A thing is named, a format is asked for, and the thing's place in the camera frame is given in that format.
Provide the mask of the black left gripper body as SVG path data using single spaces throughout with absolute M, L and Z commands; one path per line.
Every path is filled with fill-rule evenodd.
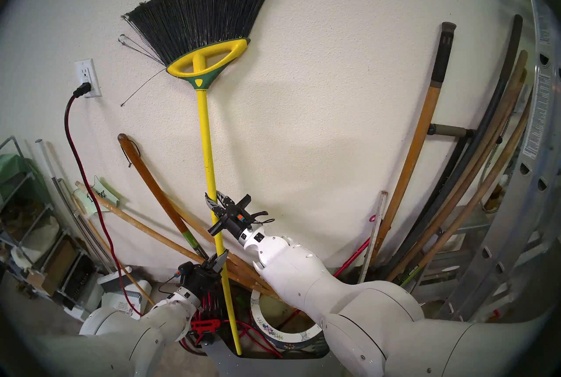
M 195 297 L 205 297 L 220 279 L 221 272 L 205 271 L 205 264 L 182 264 L 182 287 Z

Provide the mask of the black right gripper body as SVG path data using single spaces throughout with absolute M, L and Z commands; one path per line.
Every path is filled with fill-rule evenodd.
M 212 225 L 208 229 L 208 233 L 215 236 L 226 229 L 234 238 L 239 239 L 242 233 L 252 225 L 252 215 L 245 210 L 250 202 L 251 197 L 244 196 L 234 206 L 226 208 L 228 219 L 224 221 L 224 225 Z

